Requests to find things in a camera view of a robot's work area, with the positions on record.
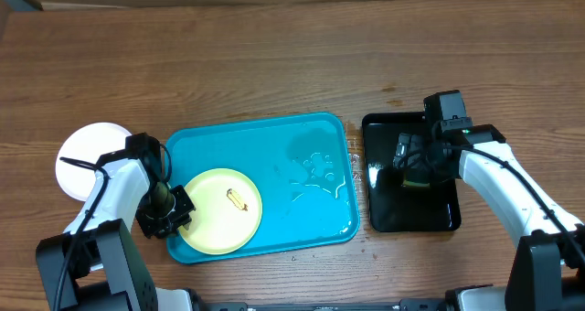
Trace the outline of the yellow green scrub sponge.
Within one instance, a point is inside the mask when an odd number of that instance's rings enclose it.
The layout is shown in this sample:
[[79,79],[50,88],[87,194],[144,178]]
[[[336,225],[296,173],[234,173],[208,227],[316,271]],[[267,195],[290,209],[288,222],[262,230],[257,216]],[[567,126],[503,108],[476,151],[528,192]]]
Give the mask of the yellow green scrub sponge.
[[403,171],[402,186],[406,188],[428,188],[431,185],[431,172],[425,167],[407,168]]

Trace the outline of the yellow plate with sauce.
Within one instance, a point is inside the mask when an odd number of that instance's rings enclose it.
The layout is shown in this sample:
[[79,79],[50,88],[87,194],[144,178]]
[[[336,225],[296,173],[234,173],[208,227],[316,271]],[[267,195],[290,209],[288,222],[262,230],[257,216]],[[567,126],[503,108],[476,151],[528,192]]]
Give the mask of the yellow plate with sauce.
[[244,246],[261,224],[262,200],[255,184],[239,171],[205,171],[185,186],[194,209],[190,222],[179,229],[193,249],[210,255],[234,252]]

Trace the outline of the white plate with sauce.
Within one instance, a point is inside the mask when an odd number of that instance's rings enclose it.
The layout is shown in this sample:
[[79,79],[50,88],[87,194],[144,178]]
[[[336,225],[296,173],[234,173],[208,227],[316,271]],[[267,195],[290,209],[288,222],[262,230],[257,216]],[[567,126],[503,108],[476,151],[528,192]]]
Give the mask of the white plate with sauce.
[[95,164],[101,155],[124,149],[125,139],[130,135],[116,123],[91,123],[81,127],[58,151],[55,164],[58,185],[68,196],[85,201],[95,184],[94,172],[67,164],[61,157]]

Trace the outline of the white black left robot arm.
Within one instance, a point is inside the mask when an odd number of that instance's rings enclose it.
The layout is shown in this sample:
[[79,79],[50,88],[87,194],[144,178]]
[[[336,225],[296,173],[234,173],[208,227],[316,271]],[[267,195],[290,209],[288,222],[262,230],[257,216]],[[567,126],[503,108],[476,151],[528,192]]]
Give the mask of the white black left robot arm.
[[37,268],[52,310],[204,310],[188,288],[158,288],[131,235],[164,239],[190,223],[194,205],[183,186],[171,187],[170,153],[156,138],[130,135],[122,150],[92,164],[96,183],[65,231],[41,241]]

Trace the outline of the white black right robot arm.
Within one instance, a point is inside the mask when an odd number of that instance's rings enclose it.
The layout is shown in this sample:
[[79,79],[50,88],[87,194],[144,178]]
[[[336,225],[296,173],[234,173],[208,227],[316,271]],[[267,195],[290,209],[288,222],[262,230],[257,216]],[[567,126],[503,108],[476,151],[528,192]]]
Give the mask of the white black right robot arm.
[[447,310],[581,310],[584,224],[555,202],[491,124],[475,125],[457,90],[423,101],[427,136],[401,134],[393,166],[406,187],[459,178],[500,220],[516,246],[508,282],[453,289]]

